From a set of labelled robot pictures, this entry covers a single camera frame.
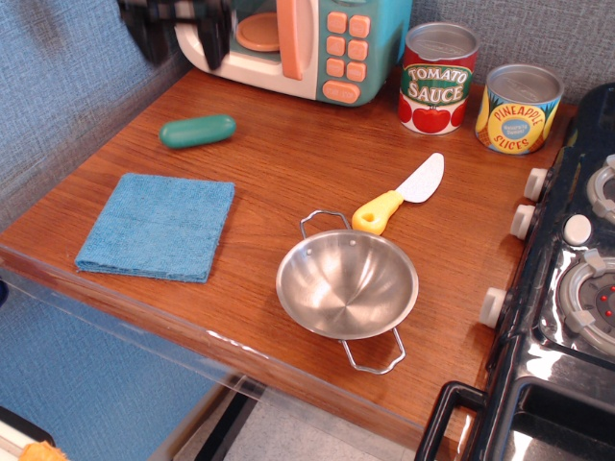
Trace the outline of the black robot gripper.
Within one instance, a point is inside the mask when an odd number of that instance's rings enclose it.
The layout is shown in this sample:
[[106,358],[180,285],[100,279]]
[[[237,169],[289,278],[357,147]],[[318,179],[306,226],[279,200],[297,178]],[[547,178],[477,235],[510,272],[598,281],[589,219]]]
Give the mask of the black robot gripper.
[[169,54],[164,21],[199,21],[199,39],[211,71],[230,52],[231,6],[228,1],[118,1],[121,17],[143,57],[162,64]]

